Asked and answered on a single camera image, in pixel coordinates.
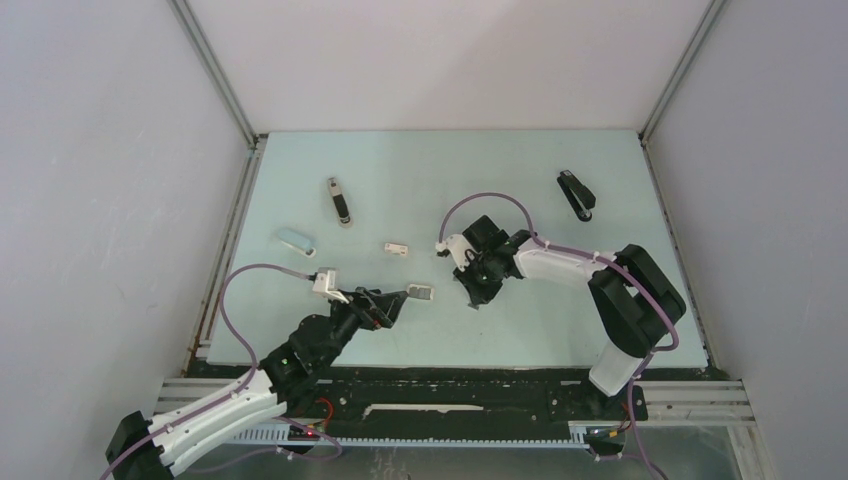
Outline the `staple box tray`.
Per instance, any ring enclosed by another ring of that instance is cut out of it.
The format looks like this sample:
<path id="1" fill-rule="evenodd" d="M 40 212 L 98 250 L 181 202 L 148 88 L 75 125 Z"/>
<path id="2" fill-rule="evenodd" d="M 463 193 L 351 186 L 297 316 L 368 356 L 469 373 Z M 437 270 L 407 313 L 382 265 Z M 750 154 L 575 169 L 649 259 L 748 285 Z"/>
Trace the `staple box tray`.
<path id="1" fill-rule="evenodd" d="M 434 299 L 435 288 L 430 285 L 411 283 L 407 286 L 406 292 L 410 299 L 432 301 Z"/>

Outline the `white staple box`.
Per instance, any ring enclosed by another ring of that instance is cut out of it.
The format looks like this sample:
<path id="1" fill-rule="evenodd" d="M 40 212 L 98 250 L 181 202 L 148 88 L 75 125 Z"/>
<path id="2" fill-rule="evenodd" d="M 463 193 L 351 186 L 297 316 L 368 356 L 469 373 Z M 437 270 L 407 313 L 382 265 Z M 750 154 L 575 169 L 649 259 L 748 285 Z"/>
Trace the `white staple box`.
<path id="1" fill-rule="evenodd" d="M 386 242 L 384 244 L 384 252 L 390 255 L 406 257 L 409 254 L 409 247 L 404 244 Z"/>

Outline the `beige and black large stapler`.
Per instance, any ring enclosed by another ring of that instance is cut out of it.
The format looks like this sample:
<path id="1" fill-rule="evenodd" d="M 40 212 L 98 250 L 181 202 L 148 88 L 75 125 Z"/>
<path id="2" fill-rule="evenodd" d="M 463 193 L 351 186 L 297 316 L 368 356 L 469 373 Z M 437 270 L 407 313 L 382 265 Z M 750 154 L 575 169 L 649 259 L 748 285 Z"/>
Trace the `beige and black large stapler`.
<path id="1" fill-rule="evenodd" d="M 339 181 L 335 177 L 330 177 L 327 179 L 327 187 L 339 225 L 350 228 L 353 224 L 350 209 Z"/>

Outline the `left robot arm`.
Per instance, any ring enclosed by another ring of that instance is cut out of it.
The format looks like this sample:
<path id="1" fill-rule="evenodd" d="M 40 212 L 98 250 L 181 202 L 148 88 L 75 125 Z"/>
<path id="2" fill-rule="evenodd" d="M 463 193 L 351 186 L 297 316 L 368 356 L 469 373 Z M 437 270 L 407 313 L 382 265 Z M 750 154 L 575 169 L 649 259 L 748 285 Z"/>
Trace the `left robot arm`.
<path id="1" fill-rule="evenodd" d="M 105 457 L 105 479 L 174 479 L 237 434 L 289 413 L 304 416 L 315 386 L 360 330 L 390 329 L 408 298 L 362 287 L 330 301 L 326 315 L 303 318 L 256 368 L 186 406 L 119 423 Z"/>

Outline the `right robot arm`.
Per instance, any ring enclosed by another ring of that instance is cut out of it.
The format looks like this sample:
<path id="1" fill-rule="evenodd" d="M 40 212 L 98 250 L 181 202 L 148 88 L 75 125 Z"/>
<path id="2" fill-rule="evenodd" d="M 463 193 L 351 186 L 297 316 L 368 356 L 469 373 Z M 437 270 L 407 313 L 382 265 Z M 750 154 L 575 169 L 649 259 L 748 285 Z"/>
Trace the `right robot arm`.
<path id="1" fill-rule="evenodd" d="M 483 215 L 437 242 L 435 250 L 453 260 L 453 276 L 474 309 L 490 303 L 509 278 L 587 288 L 607 335 L 581 392 L 583 408 L 596 418 L 620 407 L 621 391 L 687 311 L 681 294 L 639 245 L 611 254 L 575 253 L 544 243 L 528 229 L 509 235 Z"/>

